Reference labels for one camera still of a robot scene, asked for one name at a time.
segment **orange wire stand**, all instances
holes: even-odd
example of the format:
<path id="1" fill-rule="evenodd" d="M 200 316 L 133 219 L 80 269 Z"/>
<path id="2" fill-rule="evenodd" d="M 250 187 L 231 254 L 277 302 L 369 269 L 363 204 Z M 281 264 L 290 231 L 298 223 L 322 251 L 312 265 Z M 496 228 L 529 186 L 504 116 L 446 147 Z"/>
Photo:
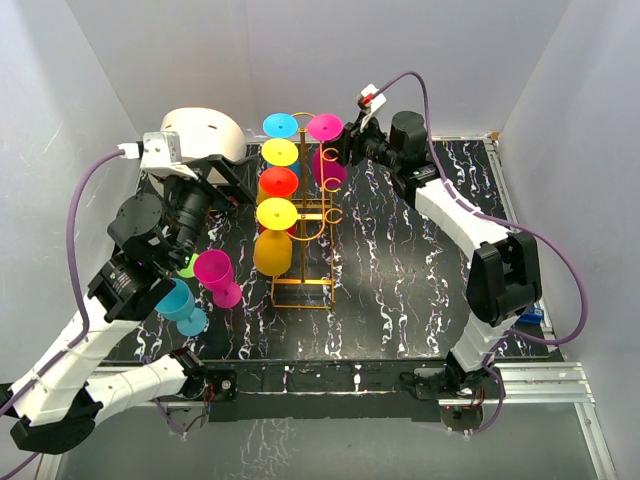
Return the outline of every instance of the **orange wire stand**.
<path id="1" fill-rule="evenodd" d="M 309 116 L 313 117 L 314 115 L 306 112 L 298 112 L 294 113 L 293 116 Z M 309 198 L 307 193 L 307 144 L 306 144 L 306 133 L 307 129 L 305 127 L 298 128 L 298 133 L 300 134 L 300 167 L 301 167 L 301 177 L 300 185 L 302 188 L 302 198 L 294 198 L 292 203 L 298 210 L 298 223 L 300 237 L 291 235 L 287 232 L 287 235 L 291 238 L 291 240 L 296 241 L 300 245 L 300 277 L 299 278 L 282 278 L 282 276 L 273 277 L 273 282 L 271 283 L 271 303 L 276 308 L 304 308 L 304 309 L 313 309 L 313 310 L 331 310 L 336 303 L 336 292 L 335 292 L 335 274 L 334 274 L 334 258 L 335 258 L 335 242 L 334 242 L 334 226 L 342 221 L 342 210 L 337 208 L 333 203 L 333 194 L 340 191 L 339 188 L 328 188 L 327 183 L 331 180 L 338 181 L 338 179 L 330 177 L 324 177 L 324 161 L 335 161 L 334 158 L 326 157 L 326 154 L 335 153 L 337 156 L 337 151 L 335 148 L 327 148 L 325 149 L 320 143 L 320 178 L 322 179 L 322 188 L 321 188 L 321 196 L 320 198 Z M 334 219 L 333 215 L 339 216 L 339 218 Z M 308 222 L 321 222 L 320 230 L 312 235 L 307 236 L 307 223 Z M 322 278 L 309 278 L 308 276 L 308 265 L 307 265 L 307 248 L 309 246 L 309 242 L 320 238 L 320 236 L 325 232 L 325 230 L 329 229 L 329 249 L 330 249 L 330 258 L 329 258 L 329 272 L 327 276 Z M 331 292 L 330 302 L 324 302 L 324 305 L 310 305 L 309 303 L 280 303 L 276 300 L 276 293 L 278 287 L 286 285 L 299 285 L 299 286 L 320 286 L 329 287 Z"/>

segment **blue object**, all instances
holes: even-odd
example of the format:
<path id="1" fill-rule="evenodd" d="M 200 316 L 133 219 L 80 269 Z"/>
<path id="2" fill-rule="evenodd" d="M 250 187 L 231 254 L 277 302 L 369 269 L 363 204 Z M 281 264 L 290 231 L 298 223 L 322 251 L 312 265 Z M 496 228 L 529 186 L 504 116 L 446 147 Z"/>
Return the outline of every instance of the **blue object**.
<path id="1" fill-rule="evenodd" d="M 298 121 L 288 113 L 274 113 L 262 123 L 264 133 L 273 138 L 287 138 L 298 131 Z"/>
<path id="2" fill-rule="evenodd" d="M 540 325 L 544 320 L 544 310 L 538 307 L 531 307 L 518 318 L 516 323 L 527 323 L 529 325 Z"/>
<path id="3" fill-rule="evenodd" d="M 178 331 L 187 337 L 195 337 L 207 325 L 207 316 L 199 308 L 189 286 L 178 278 L 172 278 L 176 286 L 158 304 L 156 311 L 167 320 L 176 322 Z"/>
<path id="4" fill-rule="evenodd" d="M 276 166 L 276 165 L 271 165 L 269 162 L 266 162 L 266 164 L 267 164 L 267 170 Z M 288 168 L 289 170 L 291 170 L 293 173 L 296 174 L 296 177 L 298 177 L 298 179 L 302 178 L 301 176 L 302 167 L 300 166 L 300 160 L 296 160 L 291 165 L 287 165 L 286 167 L 282 167 L 282 168 Z"/>

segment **marble pattern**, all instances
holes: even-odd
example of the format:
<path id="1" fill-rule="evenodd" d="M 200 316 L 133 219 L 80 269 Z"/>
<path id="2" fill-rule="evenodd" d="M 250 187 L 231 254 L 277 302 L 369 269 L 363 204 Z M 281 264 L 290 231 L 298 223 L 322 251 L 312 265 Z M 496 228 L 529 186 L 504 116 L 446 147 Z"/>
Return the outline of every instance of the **marble pattern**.
<path id="1" fill-rule="evenodd" d="M 257 154 L 257 145 L 249 147 Z M 309 155 L 315 146 L 309 147 Z M 486 213 L 504 218 L 496 182 L 482 141 L 438 142 L 438 154 L 458 190 Z M 242 175 L 255 189 L 261 160 Z M 137 363 L 183 345 L 203 361 L 443 358 L 460 337 L 468 317 L 465 300 L 469 262 L 433 222 L 407 207 L 393 193 L 388 175 L 371 162 L 348 169 L 336 203 L 343 220 L 335 229 L 336 305 L 333 311 L 276 309 L 271 280 L 253 267 L 258 224 L 253 206 L 214 212 L 198 251 L 219 248 L 231 257 L 241 303 L 231 310 L 214 306 L 210 292 L 188 280 L 209 323 L 196 338 L 180 335 L 175 324 L 152 315 L 112 351 L 107 363 Z M 309 176 L 308 191 L 318 196 Z M 150 188 L 141 179 L 140 188 Z M 294 248 L 297 273 L 299 253 Z M 326 276 L 330 258 L 325 232 L 309 248 L 310 274 Z M 322 287 L 279 287 L 284 300 L 325 302 Z M 539 328 L 533 329 L 540 334 Z M 514 338 L 505 356 L 548 355 L 546 347 Z"/>

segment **white rounded object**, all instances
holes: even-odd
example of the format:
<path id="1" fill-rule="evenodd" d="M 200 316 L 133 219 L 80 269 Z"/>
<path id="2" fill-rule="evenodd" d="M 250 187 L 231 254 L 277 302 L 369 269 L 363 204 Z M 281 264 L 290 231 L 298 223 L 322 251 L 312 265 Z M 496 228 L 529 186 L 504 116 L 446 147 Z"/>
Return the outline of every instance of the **white rounded object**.
<path id="1" fill-rule="evenodd" d="M 231 163 L 244 158 L 247 144 L 242 129 L 230 117 L 210 108 L 178 108 L 167 113 L 162 120 L 160 130 L 177 132 L 180 136 L 182 163 L 209 155 L 223 155 Z M 217 170 L 212 169 L 207 177 L 212 185 L 226 185 L 228 182 Z M 161 192 L 161 185 L 156 185 Z"/>

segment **white wall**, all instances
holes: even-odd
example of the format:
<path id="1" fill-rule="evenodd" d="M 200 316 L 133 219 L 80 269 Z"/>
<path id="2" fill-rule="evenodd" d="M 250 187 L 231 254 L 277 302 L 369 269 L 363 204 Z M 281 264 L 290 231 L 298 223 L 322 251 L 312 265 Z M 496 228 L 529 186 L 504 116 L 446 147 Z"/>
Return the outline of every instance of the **white wall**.
<path id="1" fill-rule="evenodd" d="M 168 110 L 200 105 L 251 136 L 275 111 L 351 120 L 363 87 L 408 69 L 429 83 L 436 133 L 501 130 L 569 2 L 67 3 L 139 132 L 157 129 Z M 383 122 L 420 108 L 409 80 L 389 97 Z"/>
<path id="2" fill-rule="evenodd" d="M 638 131 L 640 3 L 574 0 L 500 136 L 523 223 L 557 239 L 591 299 L 583 362 L 621 479 L 640 478 Z M 578 317 L 576 289 L 543 256 L 544 294 L 560 335 Z"/>
<path id="3" fill-rule="evenodd" d="M 26 372 L 76 311 L 64 230 L 79 177 L 97 156 L 137 135 L 64 0 L 4 1 L 0 31 L 4 383 Z M 114 162 L 97 173 L 81 203 L 83 284 L 109 257 L 106 224 L 134 188 L 137 166 Z M 0 419 L 0 476 L 26 456 L 16 453 L 12 424 Z M 32 479 L 35 466 L 16 478 Z"/>

